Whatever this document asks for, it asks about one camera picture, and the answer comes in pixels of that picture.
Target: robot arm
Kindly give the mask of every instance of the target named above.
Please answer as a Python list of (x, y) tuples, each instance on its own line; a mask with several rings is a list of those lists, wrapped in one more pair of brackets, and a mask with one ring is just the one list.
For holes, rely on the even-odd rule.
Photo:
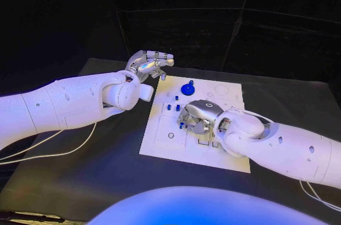
[(147, 75), (163, 79), (170, 54), (139, 51), (126, 70), (66, 78), (24, 94), (0, 97), (0, 149), (19, 139), (51, 130), (81, 128), (130, 110), (139, 98), (150, 101)]
[[(222, 112), (217, 106), (207, 100), (191, 102), (183, 110), (188, 116), (181, 113), (178, 121), (185, 122), (195, 109), (194, 118), (198, 123), (207, 121), (207, 125), (188, 125), (188, 129), (196, 133), (204, 132), (207, 126), (212, 127), (214, 140), (233, 156), (247, 156), (285, 176), (341, 189), (339, 142), (308, 130), (274, 123), (253, 112), (235, 108)], [(264, 118), (269, 124), (263, 124), (256, 116)]]

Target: black table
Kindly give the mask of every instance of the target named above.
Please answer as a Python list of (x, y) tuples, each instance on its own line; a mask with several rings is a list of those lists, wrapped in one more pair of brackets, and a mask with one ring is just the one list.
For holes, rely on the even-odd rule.
[[(124, 62), (90, 59), (79, 75), (113, 72), (124, 67)], [(188, 68), (163, 69), (168, 75), (241, 83), (247, 110), (341, 141), (341, 110), (325, 83)], [(156, 89), (157, 81), (149, 78), (146, 84)], [(140, 155), (150, 108), (152, 102), (139, 101), (133, 110), (101, 121), (88, 143), (72, 154), (22, 162), (0, 194), (0, 210), (90, 221), (111, 204), (140, 192), (198, 186), (259, 196), (328, 223), (341, 221), (339, 213), (305, 195), (296, 180), (253, 161), (247, 174)], [(26, 157), (72, 150), (91, 129), (92, 125), (64, 131), (30, 150)], [(49, 135), (52, 132), (39, 134), (36, 142)], [(315, 189), (322, 199), (341, 205), (338, 189), (322, 185), (315, 185)]]

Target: gray cloth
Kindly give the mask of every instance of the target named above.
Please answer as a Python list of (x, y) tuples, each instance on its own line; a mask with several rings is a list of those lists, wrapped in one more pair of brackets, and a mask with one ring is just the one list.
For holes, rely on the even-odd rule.
[[(90, 59), (81, 75), (124, 67), (124, 62)], [(173, 76), (241, 83), (247, 110), (341, 141), (341, 110), (325, 83), (176, 67), (163, 70)], [(144, 83), (156, 89), (157, 80), (149, 78)], [(337, 224), (338, 212), (303, 194), (299, 182), (253, 161), (247, 174), (140, 155), (150, 108), (152, 101), (139, 101), (133, 110), (98, 122), (88, 143), (72, 154), (22, 162), (0, 194), (0, 210), (90, 221), (111, 204), (140, 192), (170, 186), (199, 186), (251, 194)], [(72, 150), (91, 129), (92, 125), (64, 131), (26, 157)], [(52, 134), (39, 134), (36, 142)], [(322, 185), (315, 188), (321, 197), (339, 206), (341, 191)]]

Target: black background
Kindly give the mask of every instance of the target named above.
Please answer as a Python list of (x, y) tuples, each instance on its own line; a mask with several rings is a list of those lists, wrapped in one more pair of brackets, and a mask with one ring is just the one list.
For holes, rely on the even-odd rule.
[(178, 67), (328, 82), (341, 102), (341, 0), (1, 0), (1, 14), (1, 96), (144, 49)]

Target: white platform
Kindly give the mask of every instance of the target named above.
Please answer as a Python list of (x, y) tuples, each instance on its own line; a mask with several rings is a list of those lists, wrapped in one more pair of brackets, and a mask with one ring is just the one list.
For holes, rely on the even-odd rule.
[[(189, 80), (194, 80), (195, 93), (185, 96), (181, 87)], [(168, 76), (165, 81), (159, 80), (140, 154), (250, 173), (248, 158), (235, 158), (224, 151), (212, 141), (212, 132), (195, 135), (186, 129), (179, 129), (179, 113), (185, 105), (199, 99), (217, 103), (224, 111), (230, 107), (244, 109), (241, 84), (176, 76)]]

